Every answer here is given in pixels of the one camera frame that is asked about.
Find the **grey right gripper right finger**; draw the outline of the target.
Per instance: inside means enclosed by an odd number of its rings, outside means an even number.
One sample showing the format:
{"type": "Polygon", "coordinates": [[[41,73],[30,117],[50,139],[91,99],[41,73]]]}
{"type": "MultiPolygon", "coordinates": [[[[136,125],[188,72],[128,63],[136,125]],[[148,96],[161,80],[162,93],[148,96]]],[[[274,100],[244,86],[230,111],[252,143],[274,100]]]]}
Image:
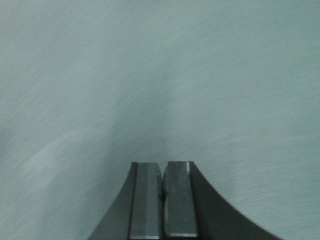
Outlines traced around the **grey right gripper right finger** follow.
{"type": "Polygon", "coordinates": [[[168,162],[163,179],[166,240],[276,240],[234,208],[192,161],[168,162]]]}

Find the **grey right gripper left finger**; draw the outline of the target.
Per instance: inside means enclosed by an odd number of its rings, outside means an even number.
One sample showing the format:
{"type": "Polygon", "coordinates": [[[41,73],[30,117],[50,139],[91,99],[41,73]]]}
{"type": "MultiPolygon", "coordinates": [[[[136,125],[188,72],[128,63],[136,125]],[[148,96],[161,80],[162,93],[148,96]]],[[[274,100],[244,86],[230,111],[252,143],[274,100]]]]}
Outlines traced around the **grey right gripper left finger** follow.
{"type": "Polygon", "coordinates": [[[162,178],[154,162],[133,162],[115,200],[90,240],[160,240],[162,178]]]}

